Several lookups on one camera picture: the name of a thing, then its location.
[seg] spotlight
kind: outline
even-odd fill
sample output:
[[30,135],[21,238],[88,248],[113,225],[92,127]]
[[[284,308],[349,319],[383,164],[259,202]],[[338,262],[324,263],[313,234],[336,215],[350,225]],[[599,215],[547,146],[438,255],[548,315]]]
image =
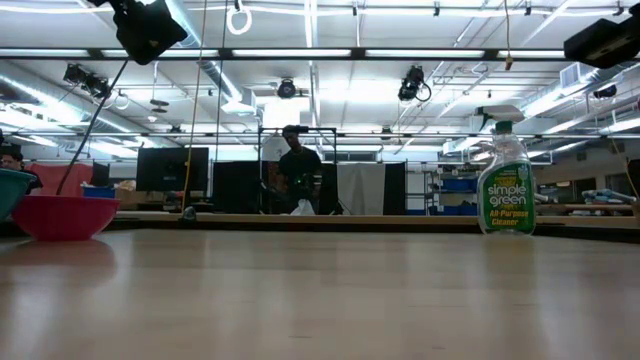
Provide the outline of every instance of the spotlight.
[[565,57],[600,69],[632,61],[640,52],[640,3],[631,18],[616,24],[600,19],[564,42]]
[[[427,98],[421,99],[418,97],[422,89],[429,91]],[[413,101],[413,99],[417,99],[420,102],[427,102],[431,99],[431,88],[424,83],[422,66],[412,66],[409,72],[407,72],[407,77],[402,80],[402,86],[398,92],[398,99],[402,102]]]
[[187,38],[163,0],[144,5],[135,0],[88,0],[95,6],[109,1],[118,27],[116,37],[127,54],[140,65],[147,65],[175,43]]
[[618,87],[614,84],[604,89],[594,91],[593,96],[596,99],[606,99],[606,98],[612,98],[616,96],[617,93],[618,93]]
[[67,65],[67,70],[64,72],[62,80],[66,81],[70,85],[80,86],[82,90],[88,92],[91,97],[96,99],[102,99],[108,95],[108,80],[99,78],[96,74],[83,69],[78,64]]
[[281,99],[291,99],[296,96],[296,86],[293,79],[282,79],[280,87],[278,87],[278,97]]

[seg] man in black shirt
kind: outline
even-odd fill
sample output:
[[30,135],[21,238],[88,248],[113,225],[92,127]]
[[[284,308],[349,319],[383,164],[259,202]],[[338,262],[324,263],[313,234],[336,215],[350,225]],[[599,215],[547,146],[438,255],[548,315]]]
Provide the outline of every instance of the man in black shirt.
[[21,171],[23,173],[35,176],[36,179],[32,181],[27,188],[27,195],[38,195],[40,194],[40,189],[42,189],[42,182],[40,181],[38,174],[34,173],[33,171],[24,169],[24,163],[22,162],[23,159],[24,158],[20,153],[2,155],[2,168]]
[[297,126],[289,125],[282,131],[282,136],[291,148],[280,158],[280,173],[287,177],[288,194],[292,205],[301,199],[311,201],[318,212],[320,186],[322,185],[322,162],[318,154],[300,144]]

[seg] cable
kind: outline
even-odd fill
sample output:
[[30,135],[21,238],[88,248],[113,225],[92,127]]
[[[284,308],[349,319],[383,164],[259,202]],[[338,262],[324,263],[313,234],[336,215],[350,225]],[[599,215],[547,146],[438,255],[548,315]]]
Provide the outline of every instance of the cable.
[[504,13],[506,14],[507,19],[507,64],[505,66],[505,70],[511,70],[513,66],[513,58],[511,57],[511,16],[509,16],[509,4],[507,4],[509,0],[504,0]]
[[427,98],[423,100],[423,99],[420,99],[418,97],[418,95],[416,95],[416,100],[418,100],[418,101],[420,101],[422,103],[425,103],[425,102],[431,100],[431,96],[433,95],[433,92],[431,91],[431,87],[429,87],[429,85],[424,84],[424,83],[422,85],[423,85],[423,89],[426,88],[427,90],[429,90],[429,96],[427,96]]
[[86,144],[87,139],[89,138],[89,135],[91,134],[91,130],[93,129],[93,125],[95,125],[96,120],[98,119],[98,114],[100,114],[100,110],[102,110],[102,107],[104,106],[104,103],[107,101],[107,98],[109,97],[109,95],[113,91],[113,88],[116,86],[116,83],[118,82],[118,79],[120,79],[120,75],[122,75],[122,72],[127,67],[128,63],[129,63],[129,60],[125,60],[124,61],[124,63],[122,64],[122,67],[120,68],[120,71],[118,71],[118,75],[116,75],[116,78],[113,79],[113,83],[111,83],[111,86],[109,86],[109,91],[107,92],[107,95],[105,95],[105,97],[102,98],[102,102],[100,102],[100,105],[96,109],[96,112],[93,113],[93,117],[91,118],[91,122],[89,122],[89,127],[87,127],[87,131],[84,133],[84,137],[82,138],[82,142],[80,143],[80,146],[78,146],[78,150],[76,150],[76,153],[73,155],[73,158],[71,159],[71,162],[69,163],[69,166],[67,167],[67,171],[65,171],[64,176],[62,177],[62,180],[60,181],[60,185],[58,185],[58,190],[56,191],[56,195],[59,196],[60,193],[62,192],[62,187],[64,186],[64,183],[67,181],[67,178],[69,177],[69,174],[71,173],[71,169],[73,168],[73,164],[78,160],[78,156],[80,156],[80,153],[82,152],[82,148],[84,148],[84,144]]

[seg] table surface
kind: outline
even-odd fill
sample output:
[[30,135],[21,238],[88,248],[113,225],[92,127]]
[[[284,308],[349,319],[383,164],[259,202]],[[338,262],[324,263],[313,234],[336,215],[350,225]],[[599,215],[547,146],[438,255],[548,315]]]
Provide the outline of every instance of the table surface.
[[135,230],[0,245],[0,359],[632,359],[640,247]]

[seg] white plastic bag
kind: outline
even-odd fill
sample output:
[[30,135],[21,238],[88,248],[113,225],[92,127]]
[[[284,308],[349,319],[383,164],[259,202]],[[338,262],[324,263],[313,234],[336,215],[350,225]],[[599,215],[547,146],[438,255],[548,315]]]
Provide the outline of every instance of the white plastic bag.
[[315,214],[311,202],[305,199],[298,200],[298,207],[291,213],[291,215],[295,216],[313,216]]

